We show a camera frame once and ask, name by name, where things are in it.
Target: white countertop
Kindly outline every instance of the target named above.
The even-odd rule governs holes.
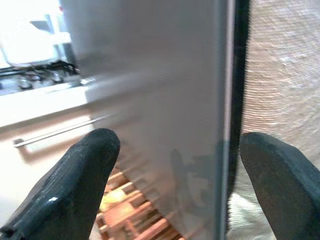
[[[88,103],[87,86],[49,93],[48,88],[50,87],[0,96],[0,128]]]

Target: white cabinet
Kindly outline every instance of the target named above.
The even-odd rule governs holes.
[[[0,129],[0,226],[34,184],[93,126],[85,125],[19,148],[13,146],[13,141],[38,137],[90,119],[89,110],[80,109],[52,118],[40,117],[33,123],[17,124],[11,129]]]

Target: refrigerator door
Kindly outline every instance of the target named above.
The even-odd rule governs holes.
[[[63,0],[95,123],[117,167],[186,239],[223,239],[233,6],[223,0]]]

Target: stainless steel panel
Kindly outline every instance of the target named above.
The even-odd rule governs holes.
[[[131,116],[114,130],[134,160],[117,166],[187,239],[223,238],[230,1],[63,2],[82,77],[96,80],[87,99],[103,98],[93,117]]]

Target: stovetop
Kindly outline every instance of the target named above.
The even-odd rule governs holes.
[[[68,83],[78,74],[73,64],[61,60],[24,69],[2,68],[0,69],[0,96]]]

